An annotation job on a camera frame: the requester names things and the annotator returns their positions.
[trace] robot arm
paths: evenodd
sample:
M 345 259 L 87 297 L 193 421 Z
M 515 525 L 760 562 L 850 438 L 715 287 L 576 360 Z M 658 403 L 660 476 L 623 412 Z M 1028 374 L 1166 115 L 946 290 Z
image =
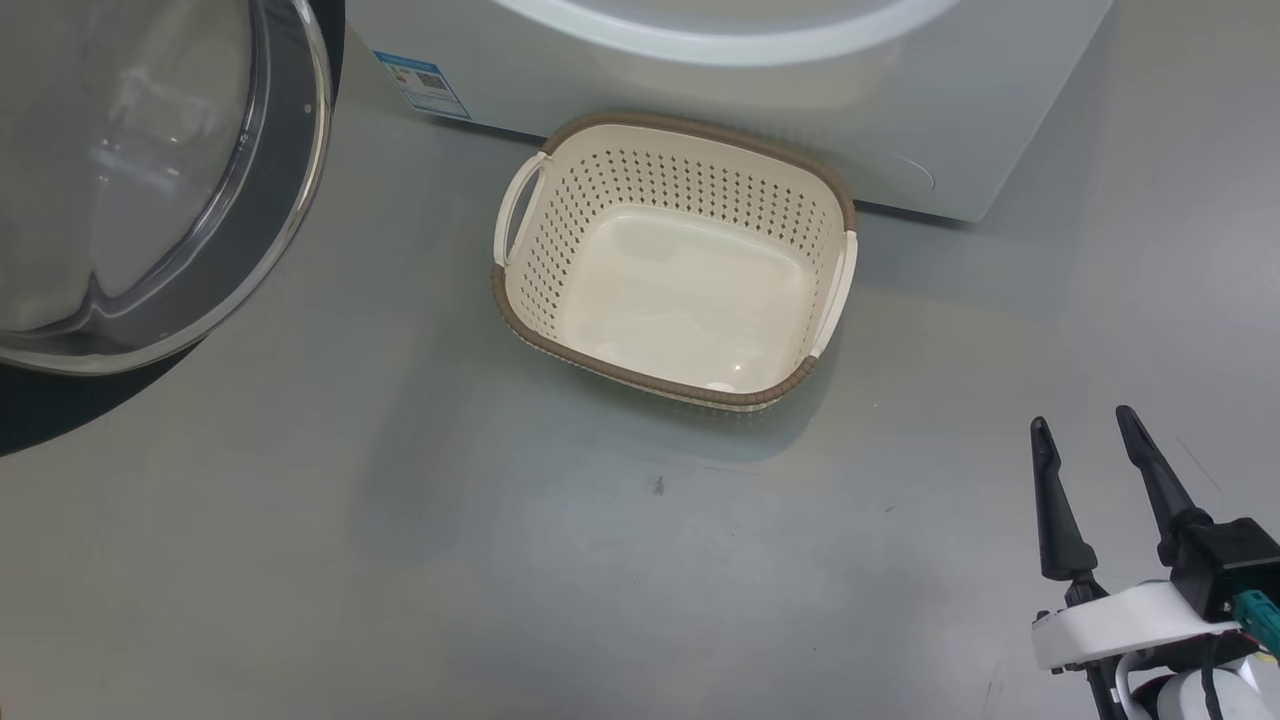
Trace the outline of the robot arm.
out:
M 1130 407 L 1116 419 L 1142 471 L 1169 582 L 1108 594 L 1059 478 L 1061 457 L 1043 418 L 1032 423 L 1041 574 L 1070 582 L 1066 609 L 1032 625 L 1039 666 L 1082 671 L 1102 720 L 1270 720 L 1248 656 L 1280 644 L 1280 544 L 1252 519 L 1215 524 L 1197 507 Z M 1169 674 L 1130 688 L 1129 674 Z

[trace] beige plastic basket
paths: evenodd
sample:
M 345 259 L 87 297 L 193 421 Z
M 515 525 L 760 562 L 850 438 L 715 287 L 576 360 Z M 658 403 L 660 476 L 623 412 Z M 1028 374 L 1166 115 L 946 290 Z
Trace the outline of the beige plastic basket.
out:
M 827 347 L 855 231 L 838 181 L 788 150 L 689 120 L 600 115 L 563 128 L 512 181 L 493 291 L 539 350 L 751 411 L 794 389 Z

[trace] floor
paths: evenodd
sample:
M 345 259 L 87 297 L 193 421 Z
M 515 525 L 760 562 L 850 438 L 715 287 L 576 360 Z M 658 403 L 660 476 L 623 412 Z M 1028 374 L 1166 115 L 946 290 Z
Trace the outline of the floor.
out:
M 1027 428 L 1108 588 L 1161 574 L 1121 402 L 1211 514 L 1280 534 L 1277 37 L 1270 0 L 1120 0 L 987 220 L 864 213 L 818 372 L 737 419 L 515 338 L 486 237 L 532 146 L 410 114 L 352 38 L 266 284 L 119 410 L 0 459 L 0 706 L 1092 716 L 1030 652 L 1064 588 Z

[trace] label sticker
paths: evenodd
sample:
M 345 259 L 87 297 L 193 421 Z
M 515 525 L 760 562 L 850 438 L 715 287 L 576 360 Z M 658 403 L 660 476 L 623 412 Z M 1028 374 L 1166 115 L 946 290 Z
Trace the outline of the label sticker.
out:
M 396 85 L 408 104 L 424 113 L 435 113 L 447 118 L 471 119 L 462 101 L 453 92 L 449 81 L 444 79 L 440 68 L 421 60 L 410 60 L 389 53 L 374 50 L 387 72 L 392 73 Z

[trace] qr code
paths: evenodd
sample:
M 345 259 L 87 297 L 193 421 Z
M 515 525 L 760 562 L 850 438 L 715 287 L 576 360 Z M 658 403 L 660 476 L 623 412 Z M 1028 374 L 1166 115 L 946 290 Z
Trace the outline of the qr code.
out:
M 443 90 L 445 92 L 449 91 L 449 86 L 444 85 L 444 78 L 442 78 L 440 76 L 433 76 L 428 73 L 415 73 L 415 74 L 417 74 L 417 79 L 422 81 L 422 85 L 430 87 L 431 90 Z

